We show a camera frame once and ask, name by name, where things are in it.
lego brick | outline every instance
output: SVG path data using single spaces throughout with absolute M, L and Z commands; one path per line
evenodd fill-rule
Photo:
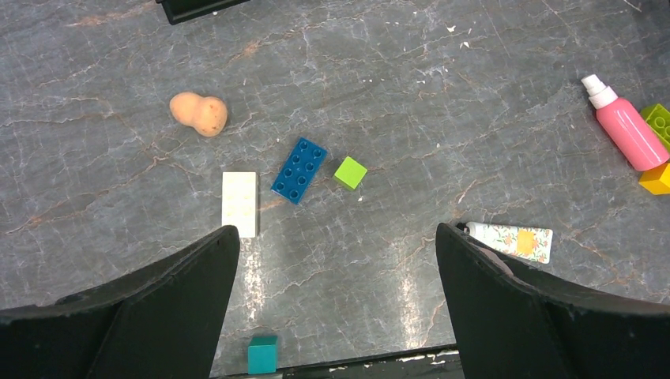
M 663 146 L 670 151 L 670 112 L 662 105 L 656 104 L 643 109 L 640 114 Z
M 301 137 L 270 189 L 297 205 L 327 154 L 324 148 Z
M 654 195 L 667 195 L 670 193 L 670 168 L 668 163 L 645 171 L 640 177 L 640 186 L 645 187 Z
M 347 190 L 353 191 L 363 180 L 367 173 L 367 168 L 356 162 L 352 157 L 344 158 L 340 168 L 335 171 L 333 179 L 343 185 Z
M 255 172 L 224 172 L 221 180 L 221 225 L 237 227 L 240 238 L 256 237 L 258 187 Z
M 249 374 L 277 371 L 277 336 L 254 337 L 248 349 Z

lime green lego brick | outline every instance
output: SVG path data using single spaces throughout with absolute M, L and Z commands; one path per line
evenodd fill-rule
M 353 191 L 363 180 L 367 173 L 367 168 L 356 162 L 352 157 L 344 158 L 340 168 L 335 171 L 333 179 L 343 185 L 347 190 Z
M 670 112 L 662 105 L 656 104 L 643 109 L 640 114 L 663 146 L 670 151 Z

white spray nozzle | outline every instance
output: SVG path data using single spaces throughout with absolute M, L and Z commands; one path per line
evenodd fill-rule
M 600 79 L 598 79 L 596 74 L 592 74 L 583 78 L 582 83 L 586 87 L 586 91 L 589 92 L 589 96 L 597 95 L 607 88 L 607 86 Z
M 617 95 L 614 90 L 605 85 L 596 74 L 589 75 L 582 79 L 582 83 L 589 92 L 589 100 L 596 109 L 601 109 L 614 102 Z

yellow lego brick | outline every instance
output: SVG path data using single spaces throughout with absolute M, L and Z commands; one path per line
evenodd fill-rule
M 645 171 L 640 177 L 640 186 L 645 187 L 654 195 L 667 195 L 670 193 L 670 167 L 663 163 L 659 167 Z

white lego brick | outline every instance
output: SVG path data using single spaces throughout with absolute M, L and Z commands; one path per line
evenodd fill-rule
M 221 225 L 237 227 L 240 238 L 256 237 L 257 191 L 255 172 L 224 172 L 221 185 Z

